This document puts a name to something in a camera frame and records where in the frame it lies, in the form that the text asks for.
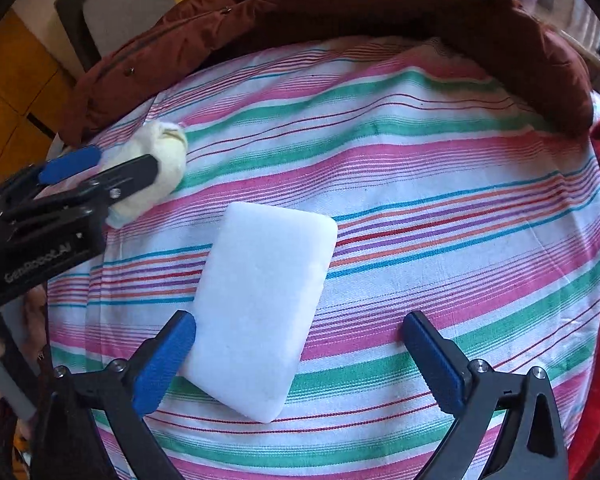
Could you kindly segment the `left hand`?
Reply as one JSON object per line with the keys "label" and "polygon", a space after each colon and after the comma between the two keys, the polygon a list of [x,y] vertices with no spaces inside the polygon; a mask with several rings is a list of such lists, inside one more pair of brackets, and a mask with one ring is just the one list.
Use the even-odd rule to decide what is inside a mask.
{"label": "left hand", "polygon": [[0,307],[0,402],[25,422],[38,410],[38,355],[46,336],[46,290],[38,285]]}

